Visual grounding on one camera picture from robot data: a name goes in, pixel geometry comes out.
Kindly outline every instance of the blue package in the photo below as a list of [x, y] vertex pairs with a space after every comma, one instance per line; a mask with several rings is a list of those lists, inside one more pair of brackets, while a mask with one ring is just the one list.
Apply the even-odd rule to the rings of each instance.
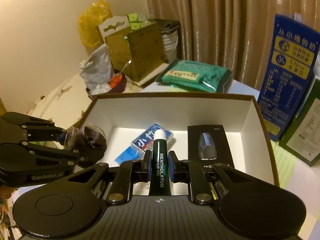
[[136, 160], [138, 158], [140, 158], [140, 154], [138, 153], [138, 151], [129, 146], [115, 159], [115, 162], [120, 165], [122, 162]]
[[320, 34], [295, 20], [276, 14], [266, 74], [258, 104], [276, 141], [300, 102], [313, 73]]
[[162, 129], [165, 131], [167, 142], [170, 141], [171, 138], [173, 137], [173, 133], [164, 129], [160, 125], [154, 123], [150, 128], [148, 128], [142, 134], [140, 134], [137, 138], [135, 138], [135, 140], [132, 141], [131, 146], [139, 150], [141, 154], [144, 154], [145, 150], [152, 151], [153, 137], [155, 135], [155, 131], [159, 129]]

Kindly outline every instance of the wall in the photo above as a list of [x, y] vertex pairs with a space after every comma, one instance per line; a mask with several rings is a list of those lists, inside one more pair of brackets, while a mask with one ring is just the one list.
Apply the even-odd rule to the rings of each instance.
[[[77, 28], [96, 0], [0, 0], [0, 97], [25, 113], [40, 96], [79, 71], [88, 55]], [[106, 0], [113, 15], [148, 12], [147, 0]]]

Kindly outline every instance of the yellow plastic bag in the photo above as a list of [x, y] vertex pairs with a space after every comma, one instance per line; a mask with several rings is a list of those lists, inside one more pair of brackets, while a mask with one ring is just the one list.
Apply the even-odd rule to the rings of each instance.
[[78, 29], [81, 42], [86, 47], [97, 47], [103, 44], [98, 25], [112, 17], [109, 3], [99, 0], [90, 5], [79, 17]]

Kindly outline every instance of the white plastic bag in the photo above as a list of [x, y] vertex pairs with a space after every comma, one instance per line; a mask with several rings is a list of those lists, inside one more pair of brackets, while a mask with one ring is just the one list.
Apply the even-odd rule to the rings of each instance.
[[95, 95], [99, 95], [99, 94], [108, 93], [110, 90], [111, 90], [111, 87], [110, 87], [110, 85], [108, 83], [107, 84], [103, 84], [103, 85], [99, 84], [94, 89], [90, 90], [90, 94], [92, 96], [95, 96]]
[[114, 74], [107, 45], [104, 43], [97, 48], [80, 68], [80, 76], [88, 89], [94, 90], [98, 85], [107, 84]]

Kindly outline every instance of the green bag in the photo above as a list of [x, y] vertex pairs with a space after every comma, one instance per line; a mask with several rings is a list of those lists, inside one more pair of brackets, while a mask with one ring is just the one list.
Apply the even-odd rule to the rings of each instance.
[[231, 71], [227, 68], [176, 59], [156, 81], [185, 90], [215, 93], [224, 92], [230, 78]]

